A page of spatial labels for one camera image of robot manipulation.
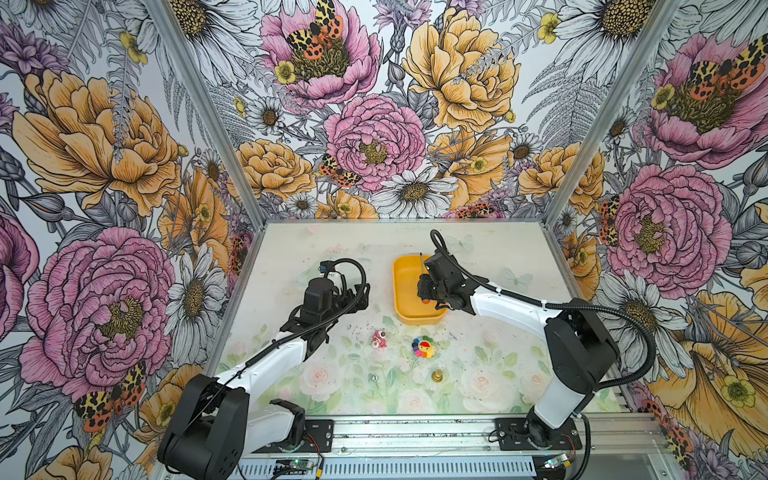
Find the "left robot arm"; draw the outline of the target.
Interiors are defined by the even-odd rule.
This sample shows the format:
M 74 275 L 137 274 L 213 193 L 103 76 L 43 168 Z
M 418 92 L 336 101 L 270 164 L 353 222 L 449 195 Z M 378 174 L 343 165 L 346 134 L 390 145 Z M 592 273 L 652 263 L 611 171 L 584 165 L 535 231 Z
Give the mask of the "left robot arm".
M 306 411 L 283 399 L 259 398 L 288 371 L 329 340 L 342 316 L 367 308 L 370 284 L 363 265 L 326 260 L 311 279 L 278 335 L 256 354 L 214 377 L 198 374 L 184 387 L 158 448 L 173 475 L 226 479 L 243 455 L 268 446 L 298 448 L 305 441 Z

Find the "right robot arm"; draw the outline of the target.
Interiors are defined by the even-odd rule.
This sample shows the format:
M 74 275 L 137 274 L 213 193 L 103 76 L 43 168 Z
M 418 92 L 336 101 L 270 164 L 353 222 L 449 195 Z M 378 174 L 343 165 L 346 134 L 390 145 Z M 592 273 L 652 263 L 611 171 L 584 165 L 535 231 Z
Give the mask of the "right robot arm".
M 534 449 L 550 449 L 567 431 L 568 420 L 608 386 L 605 379 L 619 356 L 596 312 L 574 298 L 559 304 L 507 290 L 468 273 L 449 253 L 425 260 L 418 296 L 437 309 L 489 317 L 525 330 L 547 346 L 553 378 L 525 420 L 510 433 Z

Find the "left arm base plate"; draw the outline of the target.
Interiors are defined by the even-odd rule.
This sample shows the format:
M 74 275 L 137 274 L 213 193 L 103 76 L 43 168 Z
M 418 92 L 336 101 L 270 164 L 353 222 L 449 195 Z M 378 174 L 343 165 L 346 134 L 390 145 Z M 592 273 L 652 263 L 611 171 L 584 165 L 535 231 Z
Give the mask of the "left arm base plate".
M 302 436 L 293 443 L 284 440 L 257 450 L 257 453 L 330 453 L 333 445 L 335 422 L 327 419 L 310 419 L 305 421 Z

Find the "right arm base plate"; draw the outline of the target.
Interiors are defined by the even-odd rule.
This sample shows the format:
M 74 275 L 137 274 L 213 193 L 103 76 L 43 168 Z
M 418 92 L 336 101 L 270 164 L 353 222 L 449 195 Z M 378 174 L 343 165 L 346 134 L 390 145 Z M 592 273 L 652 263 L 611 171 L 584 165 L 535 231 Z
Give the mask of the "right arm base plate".
M 572 420 L 552 429 L 543 422 L 523 417 L 496 418 L 487 438 L 497 443 L 501 451 L 578 451 L 583 448 Z

